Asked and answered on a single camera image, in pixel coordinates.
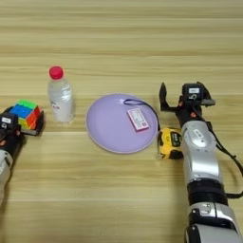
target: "wire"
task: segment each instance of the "wire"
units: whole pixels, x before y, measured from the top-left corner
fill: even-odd
[[[206,122],[203,117],[198,113],[198,111],[196,110],[196,108],[193,106],[193,110],[194,112],[197,114],[197,116],[203,121],[203,122]],[[206,122],[208,128],[209,128],[209,131],[215,136],[215,140],[216,140],[216,148],[221,151],[222,153],[228,155],[232,160],[233,162],[236,164],[236,166],[238,167],[240,173],[241,173],[241,176],[243,177],[243,167],[241,165],[241,163],[238,161],[238,159],[236,158],[236,156],[234,156],[233,154],[231,154],[225,147],[224,145],[220,142],[220,140],[218,139],[218,137],[216,136],[213,128],[211,125],[209,125],[207,122]],[[231,199],[237,199],[237,198],[241,198],[243,197],[243,191],[239,194],[229,194],[227,193],[227,198],[231,198]]]
[[[140,101],[140,100],[135,100],[135,99],[126,99],[126,100],[124,100],[123,103],[126,104],[126,105],[146,105],[146,106],[148,106],[156,115],[156,119],[157,119],[157,123],[158,123],[158,131],[160,131],[158,114],[155,111],[155,109],[149,103],[146,103],[146,102],[143,102],[143,101]]]

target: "colorful cube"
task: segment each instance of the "colorful cube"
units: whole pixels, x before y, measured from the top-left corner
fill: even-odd
[[[35,129],[41,111],[36,103],[21,100],[11,109],[10,113],[19,117],[19,124],[24,129]]]

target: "water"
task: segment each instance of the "water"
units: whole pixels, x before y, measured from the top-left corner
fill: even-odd
[[[65,79],[50,80],[48,96],[54,117],[57,122],[71,122],[73,119],[72,88]]]

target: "red bottle cap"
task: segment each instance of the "red bottle cap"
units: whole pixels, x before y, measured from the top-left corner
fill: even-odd
[[[64,71],[60,66],[53,66],[49,69],[49,76],[52,80],[60,80],[64,77]]]

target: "yellow tape measure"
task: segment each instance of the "yellow tape measure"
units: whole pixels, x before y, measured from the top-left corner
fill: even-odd
[[[182,159],[181,132],[177,128],[162,128],[158,135],[158,149],[162,159]]]

